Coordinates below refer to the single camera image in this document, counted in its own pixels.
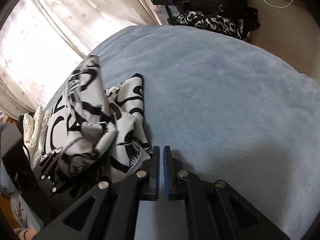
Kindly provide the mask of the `black and white graffiti hoodie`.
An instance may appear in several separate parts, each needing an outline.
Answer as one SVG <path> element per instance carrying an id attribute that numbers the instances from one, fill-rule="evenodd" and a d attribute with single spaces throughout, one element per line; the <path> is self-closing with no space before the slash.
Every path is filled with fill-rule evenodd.
<path id="1" fill-rule="evenodd" d="M 45 152 L 59 150 L 57 170 L 74 177 L 107 158 L 113 183 L 136 172 L 152 149 L 143 129 L 143 77 L 104 89 L 97 56 L 87 56 L 68 77 L 48 121 Z"/>

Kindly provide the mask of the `blue fleece bed blanket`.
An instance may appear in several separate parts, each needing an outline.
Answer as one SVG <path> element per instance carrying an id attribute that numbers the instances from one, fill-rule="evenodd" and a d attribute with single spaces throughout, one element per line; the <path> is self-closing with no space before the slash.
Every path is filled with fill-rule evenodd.
<path id="1" fill-rule="evenodd" d="M 105 88 L 144 78 L 144 131 L 201 179 L 226 181 L 290 239 L 319 214 L 319 84 L 275 55 L 189 27 L 101 42 Z"/>

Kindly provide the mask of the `sheer floral curtain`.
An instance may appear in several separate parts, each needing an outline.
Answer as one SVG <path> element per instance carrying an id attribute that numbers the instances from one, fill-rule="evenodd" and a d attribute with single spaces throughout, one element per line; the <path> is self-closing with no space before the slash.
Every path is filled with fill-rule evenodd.
<path id="1" fill-rule="evenodd" d="M 45 106 L 101 42 L 158 20 L 150 0 L 20 0 L 1 29 L 1 110 Z"/>

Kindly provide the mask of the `black white patterned garment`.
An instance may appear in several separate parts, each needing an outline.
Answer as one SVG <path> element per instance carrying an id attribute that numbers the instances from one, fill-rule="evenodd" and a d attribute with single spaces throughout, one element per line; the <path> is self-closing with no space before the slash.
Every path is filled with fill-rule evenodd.
<path id="1" fill-rule="evenodd" d="M 187 10 L 175 17 L 176 25 L 194 27 L 197 29 L 212 31 L 240 40 L 250 37 L 251 30 L 244 27 L 243 20 L 232 20 L 220 16 L 217 13 L 204 15 L 198 11 Z"/>

